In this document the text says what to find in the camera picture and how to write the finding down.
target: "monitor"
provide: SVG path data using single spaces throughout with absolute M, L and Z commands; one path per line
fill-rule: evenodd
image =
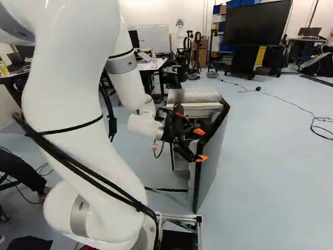
M 321 30 L 322 30 L 321 28 L 310 28 L 309 36 L 319 36 Z
M 15 47 L 23 59 L 33 57 L 35 46 L 16 45 Z
M 223 43 L 232 46 L 279 45 L 289 10 L 289 0 L 228 9 Z
M 24 60 L 19 53 L 10 53 L 7 56 L 13 66 L 23 66 Z
M 301 36 L 309 36 L 310 35 L 310 28 L 300 28 L 298 35 Z
M 137 30 L 129 30 L 129 34 L 133 48 L 140 48 L 140 42 L 139 42 L 139 37 L 137 35 Z

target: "black cable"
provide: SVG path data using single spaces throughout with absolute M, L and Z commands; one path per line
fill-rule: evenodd
M 114 116 L 112 103 L 110 97 L 107 93 L 107 88 L 103 81 L 99 82 L 99 91 L 103 96 L 104 102 L 106 104 L 109 115 L 107 116 L 109 119 L 109 139 L 112 142 L 115 134 L 117 133 L 117 119 Z
M 322 127 L 319 127 L 319 126 L 314 125 L 314 121 L 315 121 L 315 120 L 317 120 L 317 121 L 321 121 L 321 122 L 333 122 L 333 119 L 331 119 L 331 118 L 329 118 L 329 117 L 317 117 L 317 116 L 315 116 L 315 114 L 314 114 L 313 112 L 311 112 L 311 111 L 309 111 L 309 110 L 306 110 L 305 108 L 302 108 L 302 107 L 298 106 L 298 105 L 295 104 L 295 103 L 292 103 L 292 102 L 286 101 L 286 100 L 284 100 L 284 99 L 282 99 L 282 98 L 280 98 L 280 97 L 278 97 L 278 96 L 271 95 L 271 94 L 267 94 L 267 93 L 265 93 L 265 92 L 256 91 L 256 90 L 247 90 L 244 86 L 242 86 L 242 85 L 240 85 L 240 84 L 238 84 L 238 83 L 226 82 L 226 81 L 224 81 L 224 80 L 221 80 L 221 81 L 222 81 L 222 82 L 225 82 L 225 83 L 228 83 L 228 84 L 233 84 L 233 85 L 239 86 L 239 87 L 241 87 L 242 89 L 244 89 L 244 90 L 242 90 L 242 91 L 237 91 L 238 93 L 259 92 L 259 93 L 261 93 L 261 94 L 263 94 L 263 95 L 268 95 L 268 96 L 271 96 L 271 97 L 277 98 L 277 99 L 279 99 L 279 100 L 281 100 L 281 101 L 283 101 L 283 102 L 285 102 L 285 103 L 288 103 L 288 104 L 294 105 L 295 107 L 298 107 L 300 110 L 302 110 L 302 111 L 304 111 L 304 112 L 307 112 L 307 113 L 309 113 L 309 114 L 311 114 L 311 115 L 313 116 L 313 119 L 312 119 L 312 122 L 311 122 L 311 125 L 310 125 L 310 130 L 311 130 L 314 134 L 316 134 L 316 135 L 318 135 L 318 136 L 320 136 L 320 137 L 322 137 L 322 138 L 325 138 L 325 139 L 328 139 L 328 140 L 333 141 L 333 132 L 332 132 L 332 131 L 329 131 L 329 130 L 327 130 L 327 129 L 324 129 L 324 128 L 322 128 Z M 332 138 L 329 138 L 329 137 L 327 137 L 327 136 L 324 136 L 324 135 L 322 135 L 322 134 L 317 133 L 317 132 L 314 130 L 314 128 L 317 128 L 317 129 L 321 129 L 321 130 L 326 131 L 327 133 L 329 133 L 329 134 L 332 135 Z
M 161 154 L 162 154 L 162 152 L 163 152 L 163 149 L 164 149 L 164 143 L 165 143 L 165 141 L 162 142 L 161 151 L 160 151 L 160 153 L 158 154 L 158 156 L 156 156 L 156 152 L 155 152 L 155 150 L 153 150 L 153 153 L 154 153 L 154 156 L 155 156 L 156 159 L 158 159 L 158 158 L 161 156 Z
M 0 146 L 0 148 L 2 148 L 2 149 L 4 149 L 5 151 L 11 153 L 12 155 L 14 154 L 12 151 L 10 151 L 9 149 L 7 149 L 7 148 L 5 148 L 5 147 Z
M 164 192 L 173 192 L 173 193 L 188 193 L 187 189 L 153 189 L 151 187 L 145 187 L 148 191 L 164 191 Z
M 33 205 L 37 205 L 37 204 L 44 203 L 44 201 L 42 201 L 42 202 L 31 202 L 30 200 L 28 200 L 28 199 L 22 194 L 21 190 L 19 190 L 19 188 L 17 187 L 17 185 L 15 186 L 15 188 L 17 189 L 17 191 L 19 191 L 19 193 L 21 194 L 21 196 L 22 196 L 22 197 L 23 197 L 28 203 L 33 204 Z
M 158 219 L 153 210 L 149 207 L 142 204 L 140 201 L 136 200 L 132 197 L 129 193 L 112 183 L 111 181 L 107 180 L 103 176 L 99 175 L 98 173 L 92 171 L 85 165 L 81 164 L 77 160 L 73 159 L 71 156 L 63 152 L 59 149 L 56 145 L 48 141 L 43 136 L 40 136 L 36 131 L 34 131 L 24 120 L 23 116 L 19 116 L 18 114 L 14 115 L 14 119 L 22 126 L 22 128 L 27 133 L 35 143 L 37 143 L 43 150 L 49 153 L 53 158 L 55 158 L 58 162 L 63 164 L 69 170 L 77 174 L 82 179 L 89 182 L 94 187 L 100 189 L 102 192 L 110 195 L 113 198 L 116 198 L 132 207 L 134 207 L 138 212 L 143 212 L 147 216 L 149 216 L 156 224 L 156 237 L 155 237 L 155 244 L 154 248 L 157 250 L 159 247 L 159 227 L 158 227 Z M 95 179 L 103 182 L 104 184 L 110 186 L 111 188 L 115 189 L 118 193 L 106 188 L 104 185 L 100 184 L 99 182 L 95 181 Z

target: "cardboard box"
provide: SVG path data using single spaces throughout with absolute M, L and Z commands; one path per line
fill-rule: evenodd
M 200 62 L 200 67 L 204 68 L 207 65 L 207 49 L 192 49 L 192 66 L 194 66 L 194 64 L 197 61 L 196 55 L 197 52 L 199 51 L 199 62 Z
M 192 42 L 192 48 L 193 49 L 198 48 L 198 44 L 195 41 Z M 208 40 L 200 41 L 199 49 L 207 49 L 207 48 L 208 48 Z
M 227 13 L 227 6 L 220 5 L 220 14 L 226 14 L 226 13 Z

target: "power cord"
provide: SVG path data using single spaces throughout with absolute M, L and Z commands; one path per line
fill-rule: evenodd
M 309 113 L 309 114 L 311 114 L 312 116 L 313 116 L 313 119 L 312 119 L 312 122 L 311 122 L 311 125 L 310 125 L 310 130 L 314 133 L 314 134 L 316 134 L 316 135 L 318 135 L 318 136 L 320 136 L 320 137 L 322 137 L 322 138 L 325 138 L 325 139 L 328 139 L 328 140 L 331 140 L 331 141 L 333 141 L 333 132 L 332 131 L 329 131 L 329 130 L 327 130 L 327 129 L 324 129 L 324 128 L 322 128 L 322 127 L 319 127 L 319 126 L 316 126 L 316 125 L 314 125 L 314 121 L 315 120 L 317 120 L 317 121 L 321 121 L 321 122 L 333 122 L 333 119 L 331 119 L 331 118 L 329 118 L 329 117 L 317 117 L 317 116 L 315 116 L 315 114 L 313 113 L 313 112 L 311 112 L 311 111 L 309 111 L 309 110 L 306 110 L 305 108 L 302 108 L 302 107 L 300 107 L 300 106 L 298 106 L 297 104 L 295 104 L 295 103 L 292 103 L 292 102 L 289 102 L 289 101 L 286 101 L 286 100 L 284 100 L 284 99 L 282 99 L 282 98 L 280 98 L 280 97 L 278 97 L 278 96 L 275 96 L 275 95 L 271 95 L 271 94 L 267 94 L 267 93 L 265 93 L 265 92 L 261 92 L 260 91 L 260 87 L 259 87 L 259 90 L 247 90 L 244 86 L 242 86 L 242 85 L 240 85 L 240 84 L 238 84 L 238 83 L 232 83 L 232 82 L 226 82 L 226 81 L 224 81 L 224 80 L 222 80 L 222 79 L 219 79 L 221 82 L 224 82 L 224 83 L 228 83 L 228 84 L 233 84 L 233 85 L 236 85 L 236 86 L 239 86 L 239 87 L 241 87 L 243 90 L 241 90 L 241 91 L 237 91 L 238 93 L 248 93 L 248 92 L 259 92 L 259 93 L 261 93 L 261 94 L 263 94 L 263 95 L 268 95 L 268 96 L 271 96 L 271 97 L 274 97 L 274 98 L 277 98 L 277 99 L 279 99 L 279 100 L 281 100 L 281 101 L 283 101 L 283 102 L 285 102 L 285 103 L 288 103 L 288 104 L 291 104 L 291 105 L 294 105 L 295 107 L 298 107 L 300 110 L 302 110 L 302 111 L 304 111 L 304 112 L 307 112 L 307 113 Z M 318 132 L 316 132 L 314 129 L 321 129 L 321 130 L 324 130 L 324 131 L 326 131 L 328 134 L 330 134 L 332 137 L 331 138 L 329 138 L 329 137 L 327 137 L 327 136 L 324 136 L 324 135 L 322 135 L 322 134 L 319 134 Z
M 160 153 L 158 155 L 156 155 L 157 144 L 156 144 L 156 139 L 154 140 L 152 151 L 153 151 L 154 157 L 156 159 L 158 159 L 161 156 L 163 149 L 164 149 L 164 144 L 165 144 L 165 141 L 162 142 L 162 147 L 161 147 Z
M 164 192 L 172 192 L 172 193 L 188 193 L 187 189 L 152 189 L 151 187 L 145 187 L 147 191 L 164 191 Z
M 10 151 L 9 149 L 7 149 L 7 148 L 5 148 L 5 147 L 0 146 L 0 148 L 2 148 L 3 150 L 9 152 L 9 153 L 12 154 L 12 155 L 15 155 L 12 151 Z M 42 174 L 42 171 L 43 171 L 47 166 L 49 166 L 49 164 L 48 164 L 48 163 L 44 163 L 44 164 L 42 164 L 40 167 L 38 167 L 37 169 L 35 169 L 35 171 L 36 171 L 40 176 L 42 176 L 42 177 L 44 177 L 44 176 L 48 176 L 50 173 L 53 172 L 53 169 L 50 170 L 50 171 L 49 171 L 48 173 L 46 173 L 46 174 Z M 44 203 L 44 202 L 32 202 L 32 201 L 28 200 L 28 199 L 23 195 L 23 193 L 21 192 L 21 190 L 17 187 L 18 185 L 16 185 L 15 188 L 17 189 L 17 191 L 21 194 L 21 196 L 22 196 L 22 197 L 23 197 L 28 203 L 30 203 L 30 204 L 34 204 L 34 205 Z

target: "computer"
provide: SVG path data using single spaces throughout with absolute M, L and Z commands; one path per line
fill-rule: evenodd
M 22 67 L 24 65 L 24 60 L 22 59 L 19 53 L 10 53 L 7 54 L 7 56 L 11 61 L 11 65 L 15 67 Z
M 311 28 L 309 36 L 318 37 L 321 30 L 322 30 L 321 28 Z
M 23 59 L 33 57 L 35 46 L 16 45 L 15 47 Z
M 137 35 L 137 30 L 129 30 L 129 34 L 133 48 L 140 48 L 140 42 L 139 42 L 139 37 Z
M 298 32 L 299 36 L 309 36 L 310 35 L 310 28 L 300 28 Z

